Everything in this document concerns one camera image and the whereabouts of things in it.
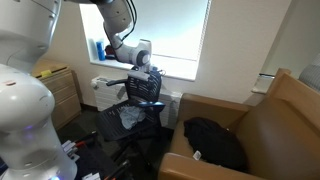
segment window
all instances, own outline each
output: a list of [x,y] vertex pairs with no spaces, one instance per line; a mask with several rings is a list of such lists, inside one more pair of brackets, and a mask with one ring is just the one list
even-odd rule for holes
[[[151,63],[166,76],[194,80],[203,43],[211,0],[134,0],[138,19],[124,43],[136,46],[139,39],[152,42]],[[103,18],[95,5],[80,5],[90,62],[129,69],[116,61],[99,61],[95,42],[107,39]]]

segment floor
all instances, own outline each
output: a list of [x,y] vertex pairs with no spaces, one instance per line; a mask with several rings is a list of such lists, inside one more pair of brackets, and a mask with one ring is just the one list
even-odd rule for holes
[[[63,143],[66,140],[75,141],[91,133],[92,131],[97,131],[95,126],[97,114],[98,112],[94,110],[83,110],[80,116],[75,118],[65,127],[58,130],[57,133],[61,142]],[[116,163],[119,164],[128,159],[131,163],[129,172],[132,174],[134,180],[157,179],[158,168],[164,153],[168,151],[172,133],[172,130],[163,128],[162,139],[160,141],[148,139],[139,142],[147,158],[153,165],[153,169],[151,169],[151,171],[147,171],[145,169],[143,160],[141,160],[137,153],[131,151],[130,148],[126,152],[126,156],[120,158],[120,160]],[[111,156],[119,148],[116,142],[104,142],[100,136],[98,139],[102,145],[103,151],[107,156]]]

